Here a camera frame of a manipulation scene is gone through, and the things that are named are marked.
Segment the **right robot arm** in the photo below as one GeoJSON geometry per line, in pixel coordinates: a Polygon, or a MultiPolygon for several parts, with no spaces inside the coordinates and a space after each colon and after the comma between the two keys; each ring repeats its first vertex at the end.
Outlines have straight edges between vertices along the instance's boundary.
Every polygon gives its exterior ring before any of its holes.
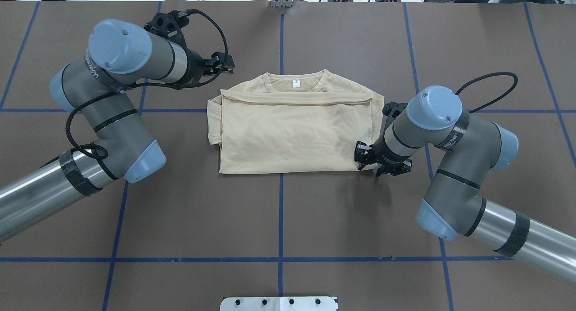
{"type": "Polygon", "coordinates": [[[517,136],[463,109],[458,95],[430,86],[415,95],[373,144],[358,141],[354,160],[361,170],[379,164],[376,176],[411,169],[410,157],[427,144],[445,152],[416,213],[422,229],[446,240],[463,235],[504,257],[574,285],[575,239],[479,195],[490,170],[516,157],[517,136]]]}

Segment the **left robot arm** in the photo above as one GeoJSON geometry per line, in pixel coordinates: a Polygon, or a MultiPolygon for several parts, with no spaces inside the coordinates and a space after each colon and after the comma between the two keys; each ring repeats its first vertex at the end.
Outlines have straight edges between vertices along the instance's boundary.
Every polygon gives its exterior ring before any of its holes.
{"type": "Polygon", "coordinates": [[[187,47],[182,28],[193,14],[207,18],[197,9],[174,10],[158,12],[142,27],[114,18],[94,27],[83,57],[49,86],[69,112],[64,130],[71,147],[2,188],[2,242],[115,180],[133,184],[165,166],[165,154],[127,94],[139,87],[198,88],[233,72],[227,42],[209,59],[187,47]]]}

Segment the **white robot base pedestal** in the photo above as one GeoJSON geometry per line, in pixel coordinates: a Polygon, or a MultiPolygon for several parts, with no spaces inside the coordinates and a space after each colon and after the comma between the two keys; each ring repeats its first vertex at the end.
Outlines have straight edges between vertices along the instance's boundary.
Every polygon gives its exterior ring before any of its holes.
{"type": "Polygon", "coordinates": [[[220,311],[338,311],[337,297],[229,297],[220,303],[220,311]]]}

